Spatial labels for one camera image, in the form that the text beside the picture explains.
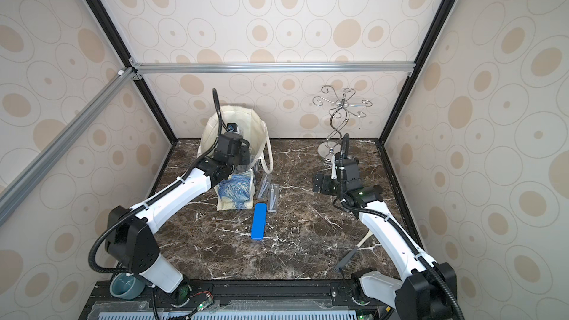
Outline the Starry Night canvas tote bag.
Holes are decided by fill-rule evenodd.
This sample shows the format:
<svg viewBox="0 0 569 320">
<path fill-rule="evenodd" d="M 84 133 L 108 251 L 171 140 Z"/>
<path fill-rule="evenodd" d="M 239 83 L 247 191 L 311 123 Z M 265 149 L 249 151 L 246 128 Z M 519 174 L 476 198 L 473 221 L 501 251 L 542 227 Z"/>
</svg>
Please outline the Starry Night canvas tote bag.
<svg viewBox="0 0 569 320">
<path fill-rule="evenodd" d="M 206 121 L 199 152 L 211 148 L 207 156 L 229 168 L 227 179 L 212 182 L 217 210 L 244 210 L 253 207 L 253 167 L 260 163 L 266 174 L 274 168 L 268 127 L 252 109 L 226 105 L 220 115 Z"/>
</svg>

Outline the blue compass case front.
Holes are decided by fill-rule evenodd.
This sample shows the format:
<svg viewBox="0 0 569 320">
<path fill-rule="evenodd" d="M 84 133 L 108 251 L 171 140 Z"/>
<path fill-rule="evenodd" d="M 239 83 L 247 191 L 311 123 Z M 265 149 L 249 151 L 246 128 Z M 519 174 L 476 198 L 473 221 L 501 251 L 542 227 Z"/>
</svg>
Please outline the blue compass case front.
<svg viewBox="0 0 569 320">
<path fill-rule="evenodd" d="M 251 239 L 261 241 L 265 237 L 265 225 L 268 207 L 265 203 L 257 203 L 253 212 Z"/>
</svg>

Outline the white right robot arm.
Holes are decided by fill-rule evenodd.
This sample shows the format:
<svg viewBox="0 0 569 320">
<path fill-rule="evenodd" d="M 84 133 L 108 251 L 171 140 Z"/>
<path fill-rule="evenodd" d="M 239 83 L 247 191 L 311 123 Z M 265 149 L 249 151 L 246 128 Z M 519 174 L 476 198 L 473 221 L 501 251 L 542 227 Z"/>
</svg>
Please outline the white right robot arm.
<svg viewBox="0 0 569 320">
<path fill-rule="evenodd" d="M 333 196 L 337 208 L 351 212 L 376 237 L 399 273 L 397 279 L 379 271 L 356 275 L 356 302 L 376 299 L 401 319 L 463 319 L 457 299 L 457 277 L 449 263 L 439 263 L 397 222 L 379 187 L 366 187 L 355 159 L 336 154 L 329 175 L 314 176 L 314 192 Z"/>
</svg>

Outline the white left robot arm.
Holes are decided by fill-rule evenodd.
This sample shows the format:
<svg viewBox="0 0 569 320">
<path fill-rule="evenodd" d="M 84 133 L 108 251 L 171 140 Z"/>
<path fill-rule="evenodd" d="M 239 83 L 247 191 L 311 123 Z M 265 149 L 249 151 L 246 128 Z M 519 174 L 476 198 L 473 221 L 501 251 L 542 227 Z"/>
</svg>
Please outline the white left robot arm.
<svg viewBox="0 0 569 320">
<path fill-rule="evenodd" d="M 249 163 L 250 144 L 242 135 L 225 132 L 213 147 L 199 155 L 185 174 L 165 189 L 126 209 L 109 214 L 108 229 L 93 245 L 93 253 L 104 247 L 120 263 L 117 269 L 101 268 L 90 256 L 91 268 L 100 273 L 128 273 L 160 289 L 180 305 L 190 297 L 187 277 L 163 255 L 155 234 L 195 198 L 225 181 L 235 168 Z"/>
</svg>

